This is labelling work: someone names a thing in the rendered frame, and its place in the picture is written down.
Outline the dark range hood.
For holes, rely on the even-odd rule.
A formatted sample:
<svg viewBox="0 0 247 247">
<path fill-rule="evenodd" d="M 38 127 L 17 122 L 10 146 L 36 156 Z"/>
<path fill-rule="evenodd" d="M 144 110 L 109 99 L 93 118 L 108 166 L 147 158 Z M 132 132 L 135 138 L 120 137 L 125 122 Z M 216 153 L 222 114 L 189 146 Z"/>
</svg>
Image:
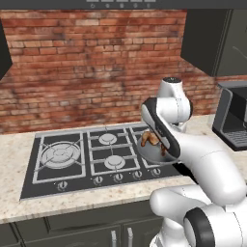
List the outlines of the dark range hood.
<svg viewBox="0 0 247 247">
<path fill-rule="evenodd" d="M 0 10 L 247 9 L 247 0 L 0 0 Z"/>
</svg>

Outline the grey frying pan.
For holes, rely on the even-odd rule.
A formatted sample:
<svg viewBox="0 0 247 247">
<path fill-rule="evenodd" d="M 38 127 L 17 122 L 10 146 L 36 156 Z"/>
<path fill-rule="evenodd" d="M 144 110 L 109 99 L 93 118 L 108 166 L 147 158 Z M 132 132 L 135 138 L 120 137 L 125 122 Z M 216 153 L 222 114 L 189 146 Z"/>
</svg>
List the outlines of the grey frying pan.
<svg viewBox="0 0 247 247">
<path fill-rule="evenodd" d="M 170 165 L 178 162 L 170 154 L 161 152 L 161 143 L 152 145 L 149 141 L 146 142 L 145 146 L 141 146 L 142 138 L 139 138 L 137 142 L 137 150 L 139 154 L 147 161 L 156 165 Z"/>
</svg>

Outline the black gas hob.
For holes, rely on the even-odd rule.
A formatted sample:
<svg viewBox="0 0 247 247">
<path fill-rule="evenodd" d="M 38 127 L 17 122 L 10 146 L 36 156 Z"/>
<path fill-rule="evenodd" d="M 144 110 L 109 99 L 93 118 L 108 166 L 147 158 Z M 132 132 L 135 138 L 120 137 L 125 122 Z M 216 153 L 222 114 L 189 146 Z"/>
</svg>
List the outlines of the black gas hob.
<svg viewBox="0 0 247 247">
<path fill-rule="evenodd" d="M 35 136 L 26 177 L 20 198 L 64 194 L 145 180 L 190 176 L 181 163 L 156 165 L 144 159 L 137 150 L 137 142 L 148 127 L 144 123 L 123 123 L 74 130 L 49 131 Z M 154 177 L 151 170 L 161 170 Z M 141 171 L 135 179 L 133 173 Z M 122 174 L 121 182 L 114 181 Z M 94 178 L 103 177 L 101 185 Z M 57 186 L 66 181 L 65 191 Z"/>
</svg>

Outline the dark cupboard door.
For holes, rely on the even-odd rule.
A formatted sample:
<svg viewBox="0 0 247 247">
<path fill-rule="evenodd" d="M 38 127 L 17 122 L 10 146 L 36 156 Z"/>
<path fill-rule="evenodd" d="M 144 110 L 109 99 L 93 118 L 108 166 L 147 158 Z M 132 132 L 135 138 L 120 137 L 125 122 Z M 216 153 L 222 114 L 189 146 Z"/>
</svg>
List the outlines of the dark cupboard door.
<svg viewBox="0 0 247 247">
<path fill-rule="evenodd" d="M 132 247 L 150 247 L 151 240 L 159 233 L 162 222 L 162 217 L 150 217 L 123 224 L 122 247 L 128 247 L 128 228 L 131 228 L 133 233 Z"/>
<path fill-rule="evenodd" d="M 77 233 L 67 233 L 39 240 L 27 241 L 26 247 L 112 247 L 111 231 L 116 231 L 117 247 L 121 246 L 121 227 L 109 226 Z"/>
</svg>

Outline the dark wall cupboard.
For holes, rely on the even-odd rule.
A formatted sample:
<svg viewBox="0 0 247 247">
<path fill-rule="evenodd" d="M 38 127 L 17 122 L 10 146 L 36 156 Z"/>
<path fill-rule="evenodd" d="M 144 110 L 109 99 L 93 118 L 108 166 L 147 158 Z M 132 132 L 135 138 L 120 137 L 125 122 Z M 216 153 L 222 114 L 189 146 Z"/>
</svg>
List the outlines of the dark wall cupboard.
<svg viewBox="0 0 247 247">
<path fill-rule="evenodd" d="M 211 77 L 247 75 L 247 10 L 188 10 L 180 57 Z"/>
<path fill-rule="evenodd" d="M 0 80 L 13 65 L 2 21 L 0 20 Z"/>
</svg>

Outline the dark drawer front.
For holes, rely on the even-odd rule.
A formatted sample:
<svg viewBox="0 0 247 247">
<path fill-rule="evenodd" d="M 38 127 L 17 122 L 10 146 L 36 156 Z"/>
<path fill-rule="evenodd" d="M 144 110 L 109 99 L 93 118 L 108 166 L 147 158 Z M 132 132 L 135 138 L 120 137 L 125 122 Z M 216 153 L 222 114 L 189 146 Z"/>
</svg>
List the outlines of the dark drawer front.
<svg viewBox="0 0 247 247">
<path fill-rule="evenodd" d="M 19 247 L 19 237 L 12 223 L 0 224 L 0 247 Z"/>
<path fill-rule="evenodd" d="M 47 216 L 42 222 L 47 233 L 65 233 L 154 217 L 149 202 L 141 201 Z"/>
</svg>

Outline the grey coffee machine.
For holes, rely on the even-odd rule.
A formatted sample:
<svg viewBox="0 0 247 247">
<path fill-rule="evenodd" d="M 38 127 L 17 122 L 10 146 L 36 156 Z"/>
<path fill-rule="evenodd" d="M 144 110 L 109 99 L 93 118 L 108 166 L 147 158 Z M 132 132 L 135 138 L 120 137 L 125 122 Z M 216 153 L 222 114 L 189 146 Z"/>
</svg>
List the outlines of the grey coffee machine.
<svg viewBox="0 0 247 247">
<path fill-rule="evenodd" d="M 232 150 L 247 151 L 247 81 L 220 82 L 212 131 Z"/>
</svg>

